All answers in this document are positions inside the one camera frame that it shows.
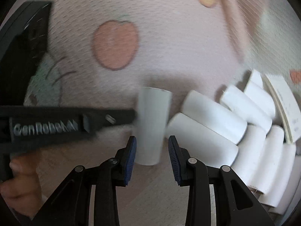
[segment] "human hand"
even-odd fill
[[[40,152],[32,152],[11,160],[14,178],[0,184],[6,204],[17,212],[34,217],[42,206],[42,191],[36,168]]]

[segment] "white cylinder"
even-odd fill
[[[231,168],[247,185],[257,170],[265,142],[265,131],[261,127],[248,125],[246,134],[238,144],[238,154]]]
[[[261,195],[258,201],[262,204],[277,207],[288,184],[292,172],[296,154],[295,144],[284,144],[281,160],[277,168],[276,176],[268,193]]]
[[[171,135],[175,135],[180,147],[187,149],[191,157],[207,166],[231,166],[238,152],[233,142],[182,113],[168,123],[165,137]]]
[[[296,189],[296,192],[294,193],[293,199],[290,202],[285,214],[283,215],[283,217],[278,217],[278,219],[276,219],[277,225],[283,225],[284,222],[287,220],[287,218],[291,215],[291,213],[294,211],[294,209],[296,208],[297,204],[299,203],[301,198],[301,181],[298,184],[298,187]]]
[[[281,159],[283,140],[283,129],[273,125],[266,136],[259,165],[249,184],[249,187],[254,191],[266,194],[272,187]]]
[[[194,90],[187,95],[182,113],[235,144],[241,140],[247,127],[245,120]]]
[[[135,162],[155,165],[160,161],[172,93],[143,87],[138,95],[138,114],[134,128],[137,138]]]
[[[288,180],[285,192],[277,207],[271,208],[269,212],[277,213],[283,215],[287,210],[293,196],[297,190],[298,184],[301,179],[301,156],[295,156],[294,165],[292,172],[290,174],[290,179]]]
[[[260,74],[260,72],[258,72],[255,69],[252,70],[252,73],[251,73],[250,78],[249,78],[249,82],[253,82],[257,86],[259,86],[260,88],[263,89],[263,81],[262,81],[262,78],[261,78],[261,74]]]
[[[261,127],[265,133],[271,128],[272,119],[237,87],[230,85],[220,103],[250,124]]]
[[[261,110],[263,110],[274,122],[280,122],[280,114],[272,96],[260,88],[254,82],[249,81],[243,91]]]

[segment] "finger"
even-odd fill
[[[21,174],[0,184],[0,193],[4,198],[15,198],[33,192],[41,193],[39,177],[37,174]]]
[[[13,158],[9,166],[15,173],[33,174],[36,172],[40,158],[40,151],[27,153]]]
[[[28,217],[34,217],[42,206],[41,194],[38,193],[4,200],[9,207]]]

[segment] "white paper cup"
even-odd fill
[[[176,114],[168,123],[165,137],[171,135],[175,135],[179,146],[187,149],[191,157],[207,166],[231,166],[238,152],[233,142],[182,113]]]
[[[249,82],[253,82],[257,86],[259,86],[260,88],[263,89],[263,81],[262,81],[262,78],[261,78],[261,74],[260,74],[260,72],[258,72],[255,69],[252,70],[252,73],[251,73],[250,78],[249,78]]]
[[[263,110],[273,122],[281,124],[280,114],[274,103],[272,96],[256,85],[254,82],[249,81],[243,91],[261,110]]]
[[[270,130],[272,119],[237,87],[230,85],[223,93],[220,103],[249,124],[261,127],[265,133]]]
[[[280,164],[284,140],[284,131],[279,126],[272,126],[265,139],[260,162],[249,184],[254,191],[266,194],[270,191]]]
[[[291,215],[291,213],[294,211],[294,209],[298,205],[300,198],[301,198],[301,181],[298,184],[296,192],[293,195],[293,199],[290,202],[285,214],[283,215],[283,217],[276,218],[275,225],[283,225],[284,224],[284,222],[288,219],[288,217]]]
[[[285,192],[277,207],[271,208],[269,212],[283,215],[287,210],[290,202],[292,201],[294,194],[297,190],[298,184],[301,179],[301,156],[295,156],[294,165],[288,180]]]
[[[137,138],[135,162],[155,165],[160,161],[172,93],[143,87],[138,95],[138,114],[134,135]]]
[[[259,197],[258,201],[260,203],[272,207],[277,207],[279,205],[292,172],[295,154],[295,144],[283,145],[281,160],[278,165],[272,187],[266,194],[263,194]]]
[[[182,113],[235,144],[241,140],[247,127],[245,120],[194,90],[187,95]]]
[[[238,144],[238,154],[231,168],[247,185],[257,170],[265,142],[265,132],[261,127],[248,125],[246,134]]]

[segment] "metal screw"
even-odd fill
[[[197,162],[197,159],[196,159],[196,158],[189,158],[189,159],[188,159],[188,162],[189,162],[190,164],[195,164],[195,163]]]
[[[111,164],[116,164],[117,162],[118,162],[118,160],[116,158],[109,159],[109,163],[111,163]]]
[[[229,172],[231,170],[228,166],[223,166],[222,169],[224,172]]]
[[[84,170],[84,168],[82,166],[77,166],[74,170],[76,172],[82,172]]]

